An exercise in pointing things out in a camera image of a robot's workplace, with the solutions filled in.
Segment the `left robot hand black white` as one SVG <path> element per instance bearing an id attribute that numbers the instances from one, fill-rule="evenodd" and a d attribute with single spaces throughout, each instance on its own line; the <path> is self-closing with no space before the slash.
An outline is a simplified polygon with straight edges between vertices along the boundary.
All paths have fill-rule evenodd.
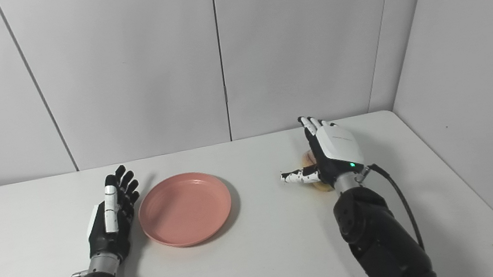
<path id="1" fill-rule="evenodd" d="M 135 218 L 134 205 L 140 194 L 134 173 L 119 165 L 104 182 L 104 200 L 93 211 L 88 243 L 90 257 L 99 254 L 116 256 L 123 262 L 130 253 L 130 229 Z"/>

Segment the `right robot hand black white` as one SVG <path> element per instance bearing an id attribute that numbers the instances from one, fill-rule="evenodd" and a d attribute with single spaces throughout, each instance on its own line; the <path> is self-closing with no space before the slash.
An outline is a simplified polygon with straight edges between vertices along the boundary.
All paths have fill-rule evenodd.
<path id="1" fill-rule="evenodd" d="M 319 182 L 335 188 L 345 174 L 360 175 L 366 168 L 361 148 L 352 132 L 335 122 L 300 116 L 315 162 L 301 169 L 281 174 L 284 183 L 309 184 Z"/>

